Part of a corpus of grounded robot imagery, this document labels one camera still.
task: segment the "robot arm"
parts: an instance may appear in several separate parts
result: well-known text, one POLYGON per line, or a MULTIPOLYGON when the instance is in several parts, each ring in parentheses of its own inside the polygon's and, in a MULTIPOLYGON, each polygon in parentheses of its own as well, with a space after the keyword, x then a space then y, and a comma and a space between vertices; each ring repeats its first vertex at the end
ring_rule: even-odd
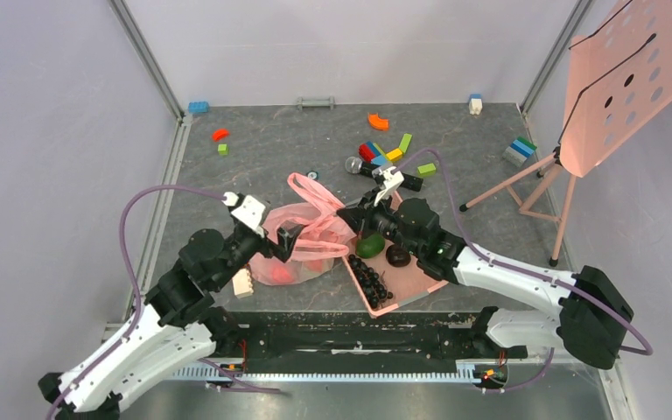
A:
POLYGON ((427 276, 438 281, 495 291, 535 308, 485 308, 473 326, 476 331, 501 348, 563 346, 595 368, 613 366, 627 330, 587 300, 555 285, 576 286, 631 321, 632 309, 602 271, 588 266, 580 273, 544 269, 496 255, 443 230, 438 214, 425 199, 406 199, 391 210, 390 194, 402 180, 394 167, 381 167, 374 177, 375 189, 358 204, 337 212, 355 233, 367 237, 377 232, 400 245, 417 259, 416 265, 427 276), (535 274, 556 281, 547 283, 535 274))
POLYGON ((262 228, 267 214, 263 202, 233 192, 227 192, 223 202, 234 220, 233 233, 227 238, 214 229, 193 234, 173 268, 145 296, 132 332, 127 334, 128 321, 82 363, 39 381, 43 396, 51 403, 71 387, 59 405, 58 418, 118 418, 174 371, 216 349, 236 345, 238 325, 224 309, 213 307, 209 292, 220 291, 239 270, 245 270, 256 253, 288 260, 303 227, 280 228, 278 243, 274 243, 262 228), (111 347, 109 356, 96 364, 111 347), (84 376, 75 384, 80 375, 84 376))

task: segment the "white wall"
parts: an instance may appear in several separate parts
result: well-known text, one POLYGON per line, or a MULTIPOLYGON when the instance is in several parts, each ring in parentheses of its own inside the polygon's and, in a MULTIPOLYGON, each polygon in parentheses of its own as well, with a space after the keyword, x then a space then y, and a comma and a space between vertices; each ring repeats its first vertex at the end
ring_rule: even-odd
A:
POLYGON ((38 379, 120 319, 117 222, 160 179, 173 130, 107 2, 0 0, 0 419, 44 418, 38 379))
MULTIPOLYGON (((612 3, 599 0, 580 33, 595 29, 612 3)), ((542 153, 562 128, 567 72, 564 60, 529 114, 542 153)), ((564 183, 555 185, 559 206, 564 183)), ((672 103, 578 181, 565 241, 578 267, 607 273, 654 346, 651 357, 622 354, 638 418, 672 418, 672 103)))
POLYGON ((182 103, 521 102, 575 0, 128 0, 182 103))

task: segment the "green avocado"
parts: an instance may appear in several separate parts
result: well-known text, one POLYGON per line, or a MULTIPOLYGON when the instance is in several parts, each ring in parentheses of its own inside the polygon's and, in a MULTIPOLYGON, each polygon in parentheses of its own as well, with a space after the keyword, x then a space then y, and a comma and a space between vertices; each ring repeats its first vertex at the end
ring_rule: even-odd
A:
POLYGON ((385 248, 385 239, 378 233, 357 241, 356 255, 359 258, 372 258, 385 248))

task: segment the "gray table surface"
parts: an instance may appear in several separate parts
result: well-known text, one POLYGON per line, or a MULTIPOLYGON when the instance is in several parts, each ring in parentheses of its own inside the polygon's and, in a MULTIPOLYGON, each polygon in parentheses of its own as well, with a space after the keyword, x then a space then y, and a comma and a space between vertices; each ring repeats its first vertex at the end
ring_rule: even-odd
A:
MULTIPOLYGON (((424 147, 441 152, 447 167, 451 190, 458 204, 483 193, 491 186, 517 173, 518 168, 501 158, 503 151, 518 136, 527 136, 524 121, 514 104, 485 104, 481 115, 469 115, 466 104, 343 105, 297 111, 289 107, 211 108, 195 117, 186 146, 178 184, 213 191, 254 194, 273 207, 301 201, 286 179, 292 172, 318 171, 319 182, 344 202, 358 199, 375 186, 374 181, 348 174, 344 162, 357 156, 360 144, 378 143, 386 152, 398 146, 403 133, 413 135, 409 153, 424 147), (368 113, 379 113, 390 120, 388 131, 369 127, 368 113), (211 134, 226 128, 230 152, 219 156, 211 134)), ((418 165, 432 162, 421 156, 406 173, 415 174, 418 165)), ((530 176, 515 185, 526 196, 536 186, 530 176)), ((447 191, 440 174, 427 178, 421 192, 401 190, 404 198, 424 197, 454 234, 459 230, 452 218, 447 191)), ((481 246, 525 263, 546 266, 557 227, 517 213, 517 205, 506 192, 463 213, 465 231, 481 246)), ((540 199, 533 210, 549 213, 550 203, 540 199)), ((160 246, 154 281, 178 257, 191 234, 201 228, 215 228, 224 235, 232 231, 232 221, 221 203, 189 193, 173 196, 160 246)), ((561 255, 559 269, 565 269, 561 255)), ((265 286, 255 284, 251 297, 238 299, 232 284, 215 299, 230 311, 364 311, 357 290, 340 263, 299 285, 265 286)), ((495 305, 524 309, 512 299, 488 290, 447 285, 439 291, 407 304, 399 311, 476 312, 495 305)))

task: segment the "orange arc piece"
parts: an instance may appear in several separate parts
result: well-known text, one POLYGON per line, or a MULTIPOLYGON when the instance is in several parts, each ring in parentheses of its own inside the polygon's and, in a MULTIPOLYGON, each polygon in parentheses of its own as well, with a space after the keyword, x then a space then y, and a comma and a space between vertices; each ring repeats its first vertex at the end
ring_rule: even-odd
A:
POLYGON ((369 114, 367 121, 375 130, 385 131, 388 129, 389 120, 387 118, 380 118, 377 114, 369 114))
POLYGON ((219 142, 221 139, 227 137, 230 133, 226 129, 218 129, 213 133, 213 140, 219 142))

